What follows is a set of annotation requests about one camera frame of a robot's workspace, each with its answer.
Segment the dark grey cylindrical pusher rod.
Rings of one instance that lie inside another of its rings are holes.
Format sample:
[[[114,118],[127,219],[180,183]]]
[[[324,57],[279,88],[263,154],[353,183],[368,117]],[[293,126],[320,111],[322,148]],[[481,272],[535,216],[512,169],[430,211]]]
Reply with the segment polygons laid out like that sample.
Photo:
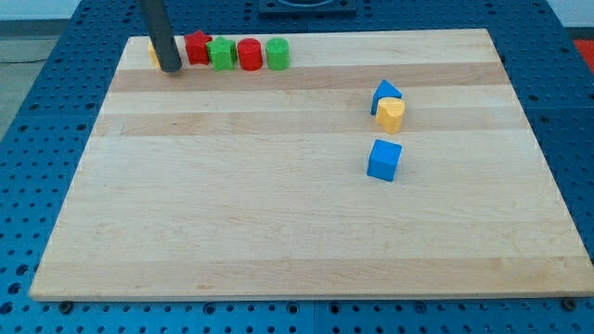
[[[164,1],[140,0],[140,7],[161,69],[167,73],[178,72],[182,61]]]

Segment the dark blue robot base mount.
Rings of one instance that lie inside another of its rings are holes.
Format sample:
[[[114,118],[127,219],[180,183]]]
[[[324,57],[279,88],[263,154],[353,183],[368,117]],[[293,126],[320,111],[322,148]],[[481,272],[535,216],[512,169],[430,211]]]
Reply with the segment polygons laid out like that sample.
[[[354,15],[358,0],[257,0],[260,17]]]

